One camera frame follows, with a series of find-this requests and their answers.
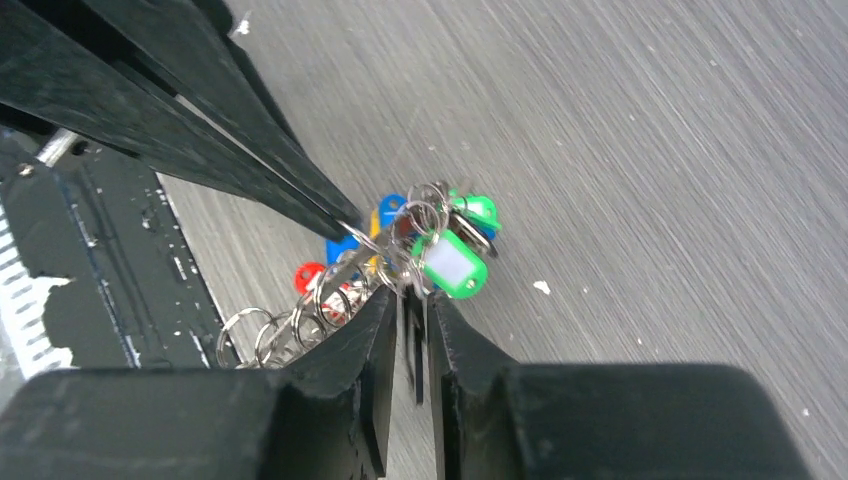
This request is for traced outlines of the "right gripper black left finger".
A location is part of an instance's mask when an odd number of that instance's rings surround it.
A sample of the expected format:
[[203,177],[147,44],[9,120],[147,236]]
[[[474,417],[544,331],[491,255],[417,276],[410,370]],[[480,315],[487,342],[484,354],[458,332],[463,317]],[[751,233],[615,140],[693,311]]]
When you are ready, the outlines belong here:
[[282,369],[77,369],[1,416],[5,479],[375,479],[387,463],[396,298],[378,289]]

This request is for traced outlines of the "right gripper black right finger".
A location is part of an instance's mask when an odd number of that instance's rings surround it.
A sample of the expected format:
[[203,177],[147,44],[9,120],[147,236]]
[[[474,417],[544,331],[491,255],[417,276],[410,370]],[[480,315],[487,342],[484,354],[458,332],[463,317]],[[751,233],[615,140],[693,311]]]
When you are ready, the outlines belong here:
[[442,479],[807,479],[767,392],[709,363],[521,363],[427,306]]

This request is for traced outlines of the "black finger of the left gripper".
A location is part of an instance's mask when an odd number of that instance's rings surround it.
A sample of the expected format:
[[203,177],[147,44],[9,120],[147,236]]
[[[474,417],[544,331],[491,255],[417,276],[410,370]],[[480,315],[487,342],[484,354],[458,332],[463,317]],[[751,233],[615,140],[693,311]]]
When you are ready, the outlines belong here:
[[361,215],[275,120],[224,32],[194,1],[89,1],[222,139],[215,173],[239,195],[308,229],[347,229]]
[[[225,149],[221,138],[202,127],[201,112],[87,2],[2,3],[2,125],[36,136],[67,129],[158,172],[245,198],[215,173]],[[233,42],[235,21],[228,5],[194,2],[225,33],[262,102],[305,152],[251,60]],[[335,241],[348,232],[309,230]]]

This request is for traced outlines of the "large metal keyring disc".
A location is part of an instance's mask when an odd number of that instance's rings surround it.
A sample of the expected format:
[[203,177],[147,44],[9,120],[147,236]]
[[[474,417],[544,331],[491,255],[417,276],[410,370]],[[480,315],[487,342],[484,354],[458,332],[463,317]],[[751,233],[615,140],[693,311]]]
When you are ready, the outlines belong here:
[[[294,306],[282,313],[246,307],[224,322],[215,344],[218,364],[236,369],[282,368],[317,347],[350,322],[377,288],[399,288],[398,270],[416,264],[411,256],[413,241],[427,227],[444,228],[452,200],[465,192],[465,188],[451,189],[443,181],[414,185],[403,195],[406,203],[394,221],[375,237],[347,225],[348,234],[359,241],[359,246],[325,266],[313,293],[301,294]],[[345,301],[350,318],[344,325],[334,326],[324,318],[321,304],[343,283],[350,285],[349,299]],[[251,316],[264,319],[252,350],[236,353],[229,360],[225,348],[233,344],[232,331],[241,320]]]

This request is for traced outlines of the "red key tag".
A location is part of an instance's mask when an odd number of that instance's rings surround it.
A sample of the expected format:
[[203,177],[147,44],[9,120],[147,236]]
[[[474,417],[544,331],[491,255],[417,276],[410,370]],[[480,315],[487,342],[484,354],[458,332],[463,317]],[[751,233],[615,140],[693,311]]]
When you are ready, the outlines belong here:
[[[307,294],[313,293],[318,286],[319,276],[326,270],[326,267],[318,262],[306,262],[299,266],[294,273],[294,286],[298,293]],[[334,326],[344,325],[350,318],[350,313],[347,312],[345,301],[349,299],[350,285],[343,283],[339,290],[332,293],[321,304],[321,312],[324,318]]]

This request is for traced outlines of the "green key tag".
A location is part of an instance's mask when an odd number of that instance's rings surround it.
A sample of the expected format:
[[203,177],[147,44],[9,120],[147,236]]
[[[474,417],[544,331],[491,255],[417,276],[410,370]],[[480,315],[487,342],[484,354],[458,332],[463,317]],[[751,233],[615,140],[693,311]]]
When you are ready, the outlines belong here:
[[481,257],[450,230],[419,237],[411,255],[419,261],[424,276],[454,299],[475,296],[488,280],[488,267]]

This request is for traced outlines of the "blue key tag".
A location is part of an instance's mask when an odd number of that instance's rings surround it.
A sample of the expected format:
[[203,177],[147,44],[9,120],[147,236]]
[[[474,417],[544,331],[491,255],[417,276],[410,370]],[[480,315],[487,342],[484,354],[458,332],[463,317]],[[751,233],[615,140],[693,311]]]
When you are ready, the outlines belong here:
[[[406,197],[397,193],[384,196],[372,210],[368,221],[368,235],[375,237],[395,219],[398,210],[406,203]],[[335,263],[341,255],[359,246],[359,241],[347,234],[340,242],[325,242],[326,264]]]

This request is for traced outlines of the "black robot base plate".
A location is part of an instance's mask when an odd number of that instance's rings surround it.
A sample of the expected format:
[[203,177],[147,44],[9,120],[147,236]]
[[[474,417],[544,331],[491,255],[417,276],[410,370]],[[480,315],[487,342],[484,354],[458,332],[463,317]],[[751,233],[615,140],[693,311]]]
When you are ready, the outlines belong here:
[[70,368],[216,367],[220,315],[158,176],[61,131],[1,132],[1,213],[30,275],[68,278],[46,304]]

